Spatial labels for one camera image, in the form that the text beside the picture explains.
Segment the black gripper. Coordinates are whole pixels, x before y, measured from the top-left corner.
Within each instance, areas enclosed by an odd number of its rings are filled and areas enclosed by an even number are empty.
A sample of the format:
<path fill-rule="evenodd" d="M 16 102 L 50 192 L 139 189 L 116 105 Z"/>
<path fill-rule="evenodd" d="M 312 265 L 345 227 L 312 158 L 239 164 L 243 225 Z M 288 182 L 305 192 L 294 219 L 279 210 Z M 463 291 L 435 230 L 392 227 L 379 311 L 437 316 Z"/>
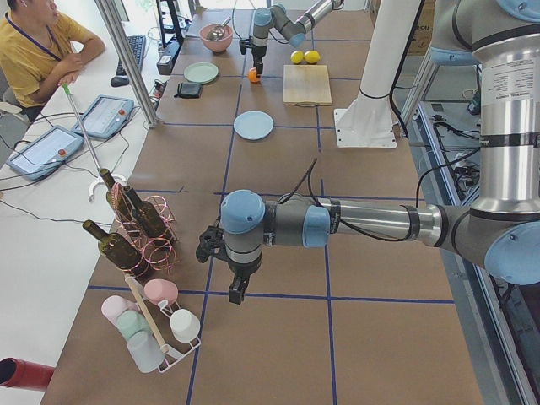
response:
<path fill-rule="evenodd" d="M 253 67 L 256 72 L 256 80 L 262 79 L 262 67 L 263 67 L 263 58 L 265 57 L 265 47 L 264 46 L 253 46 L 251 48 L 251 54 L 253 58 Z"/>
<path fill-rule="evenodd" d="M 229 302 L 239 304 L 245 299 L 246 289 L 250 277 L 255 273 L 262 262 L 262 249 L 256 248 L 249 252 L 237 252 L 227 249 L 229 268 L 234 274 L 233 282 L 229 287 Z"/>

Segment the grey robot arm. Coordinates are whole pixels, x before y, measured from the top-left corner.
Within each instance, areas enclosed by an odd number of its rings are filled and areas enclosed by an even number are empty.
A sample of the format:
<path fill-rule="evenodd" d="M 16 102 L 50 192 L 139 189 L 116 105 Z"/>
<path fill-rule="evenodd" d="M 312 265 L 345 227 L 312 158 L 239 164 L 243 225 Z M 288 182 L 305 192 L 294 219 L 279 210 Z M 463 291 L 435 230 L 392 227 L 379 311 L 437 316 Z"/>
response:
<path fill-rule="evenodd" d="M 240 215 L 228 239 L 249 244 L 262 274 L 251 287 L 226 288 L 239 302 L 426 304 L 462 306 L 478 292 L 442 262 L 456 245 L 473 248 L 486 235 L 450 230 L 440 249 L 424 245 L 432 198 L 415 202 L 410 146 L 339 148 L 326 107 L 305 112 L 281 104 L 283 80 L 232 78 L 240 112 L 270 113 L 278 126 L 260 141 L 231 144 L 222 221 Z"/>
<path fill-rule="evenodd" d="M 344 1 L 338 0 L 318 1 L 295 21 L 289 18 L 285 7 L 281 4 L 269 8 L 258 8 L 253 15 L 251 34 L 240 42 L 240 53 L 245 55 L 246 49 L 251 50 L 256 78 L 260 78 L 263 73 L 263 58 L 267 53 L 267 41 L 271 30 L 276 30 L 293 48 L 299 48 L 307 34 L 326 15 L 341 9 L 343 5 Z"/>

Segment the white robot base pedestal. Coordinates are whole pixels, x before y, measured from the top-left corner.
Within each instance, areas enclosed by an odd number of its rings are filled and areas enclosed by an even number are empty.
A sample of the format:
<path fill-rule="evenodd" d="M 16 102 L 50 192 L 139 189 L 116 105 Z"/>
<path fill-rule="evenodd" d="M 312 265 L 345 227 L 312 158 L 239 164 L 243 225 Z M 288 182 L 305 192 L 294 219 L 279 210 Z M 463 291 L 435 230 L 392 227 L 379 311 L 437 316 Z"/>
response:
<path fill-rule="evenodd" d="M 339 148 L 394 149 L 391 93 L 422 8 L 420 0 L 380 2 L 359 92 L 334 111 Z"/>

